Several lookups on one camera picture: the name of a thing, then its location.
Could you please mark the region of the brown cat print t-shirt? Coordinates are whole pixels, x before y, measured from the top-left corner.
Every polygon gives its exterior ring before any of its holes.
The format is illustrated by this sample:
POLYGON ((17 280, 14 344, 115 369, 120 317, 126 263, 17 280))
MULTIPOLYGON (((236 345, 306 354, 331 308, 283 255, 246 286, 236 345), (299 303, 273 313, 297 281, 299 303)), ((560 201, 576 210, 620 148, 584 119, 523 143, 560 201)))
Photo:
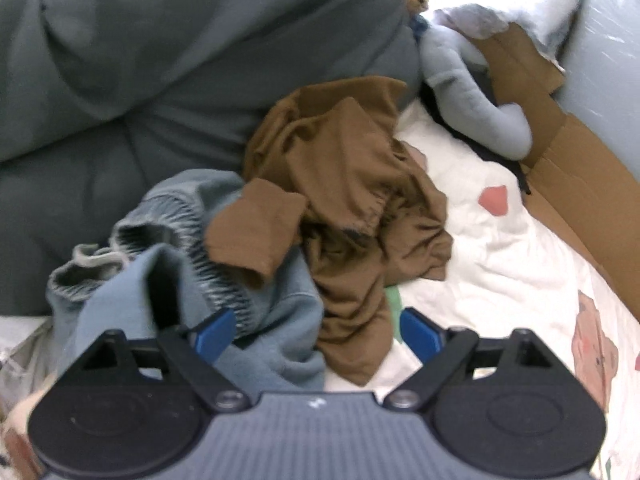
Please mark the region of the brown cat print t-shirt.
POLYGON ((452 254, 446 196, 394 135, 405 88, 367 76, 277 102, 247 144, 240 197, 204 234, 209 260, 250 287, 301 249, 324 305, 318 349, 358 386, 392 348, 386 288, 443 280, 452 254))

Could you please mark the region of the grey-blue sweatpants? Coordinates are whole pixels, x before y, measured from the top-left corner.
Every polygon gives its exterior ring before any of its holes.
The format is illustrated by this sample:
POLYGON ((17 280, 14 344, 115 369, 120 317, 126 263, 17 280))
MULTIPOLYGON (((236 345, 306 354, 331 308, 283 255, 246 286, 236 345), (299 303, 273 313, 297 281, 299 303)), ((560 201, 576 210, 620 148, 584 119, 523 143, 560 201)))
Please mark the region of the grey-blue sweatpants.
POLYGON ((326 362, 316 348, 323 306, 300 249, 290 249, 274 280, 257 290, 208 258, 206 224, 240 198, 243 185, 231 171, 183 171, 147 192, 113 226, 107 246, 74 248, 47 284, 55 374, 104 330, 153 338, 229 308, 236 341, 212 362, 224 377, 251 398, 323 388, 326 362))

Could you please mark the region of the grey U-shaped neck pillow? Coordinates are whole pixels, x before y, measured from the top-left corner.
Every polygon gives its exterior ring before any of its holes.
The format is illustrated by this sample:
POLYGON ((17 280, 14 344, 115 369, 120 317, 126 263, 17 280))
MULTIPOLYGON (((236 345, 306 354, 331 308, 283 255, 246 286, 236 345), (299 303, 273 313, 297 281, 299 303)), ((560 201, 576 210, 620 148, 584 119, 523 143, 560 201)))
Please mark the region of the grey U-shaped neck pillow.
POLYGON ((440 116, 467 138, 510 160, 522 160, 533 146, 524 110, 496 104, 480 84, 491 82, 483 53, 455 30, 428 26, 420 39, 423 78, 435 95, 440 116))

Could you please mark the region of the white patterned bed sheet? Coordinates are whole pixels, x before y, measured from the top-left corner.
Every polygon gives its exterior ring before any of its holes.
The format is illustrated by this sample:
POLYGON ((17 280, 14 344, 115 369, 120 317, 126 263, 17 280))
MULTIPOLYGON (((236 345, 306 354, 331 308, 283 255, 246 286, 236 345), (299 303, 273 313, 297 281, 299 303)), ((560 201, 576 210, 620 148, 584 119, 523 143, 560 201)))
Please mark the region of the white patterned bed sheet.
POLYGON ((446 194, 454 244, 444 280, 386 290, 392 321, 414 307, 442 327, 483 337, 533 330, 605 410, 593 475, 638 478, 638 321, 584 257, 529 213, 512 172, 481 160, 420 102, 401 113, 396 136, 446 194))

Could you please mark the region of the flattened brown cardboard box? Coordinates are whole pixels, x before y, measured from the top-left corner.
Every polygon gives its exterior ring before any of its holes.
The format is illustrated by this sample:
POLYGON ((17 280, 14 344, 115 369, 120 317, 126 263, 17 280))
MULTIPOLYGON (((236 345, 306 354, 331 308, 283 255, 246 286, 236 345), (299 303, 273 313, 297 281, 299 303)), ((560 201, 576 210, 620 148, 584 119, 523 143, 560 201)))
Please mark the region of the flattened brown cardboard box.
POLYGON ((624 164, 553 95, 565 82, 512 24, 473 42, 489 64, 498 103, 516 103, 533 133, 524 165, 529 212, 582 255, 633 315, 639 313, 639 183, 624 164))

